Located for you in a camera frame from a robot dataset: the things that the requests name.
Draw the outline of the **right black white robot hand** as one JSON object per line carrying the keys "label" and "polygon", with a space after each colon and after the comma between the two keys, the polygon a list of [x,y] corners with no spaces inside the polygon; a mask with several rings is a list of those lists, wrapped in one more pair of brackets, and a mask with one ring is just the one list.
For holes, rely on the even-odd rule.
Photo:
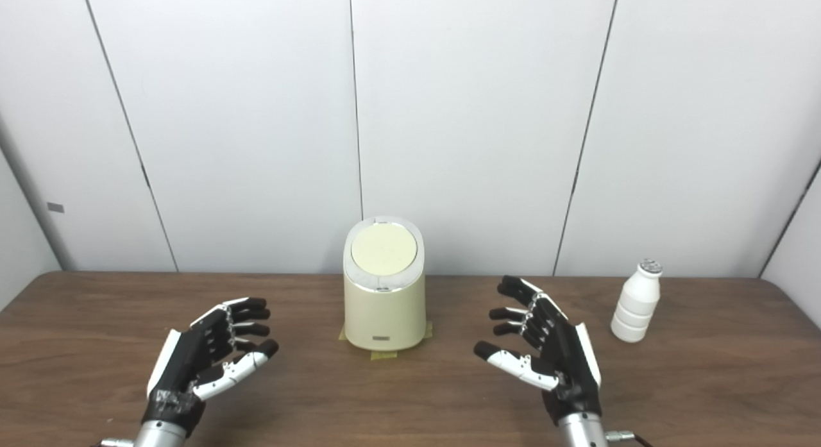
{"label": "right black white robot hand", "polygon": [[505,275],[496,291],[515,299],[522,308],[490,310],[489,317],[498,321],[493,333],[516,334],[536,353],[505,350],[480,340],[474,354],[538,388],[555,426],[577,414],[601,417],[601,373],[586,325],[572,324],[548,293],[524,278]]}

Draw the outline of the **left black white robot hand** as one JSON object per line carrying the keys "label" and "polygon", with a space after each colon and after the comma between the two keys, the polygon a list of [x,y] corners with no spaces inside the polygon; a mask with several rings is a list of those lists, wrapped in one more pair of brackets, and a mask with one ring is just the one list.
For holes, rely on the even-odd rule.
{"label": "left black white robot hand", "polygon": [[262,321],[264,298],[224,301],[187,330],[170,330],[147,384],[147,407],[136,444],[182,446],[203,417],[207,401],[235,387],[279,350]]}

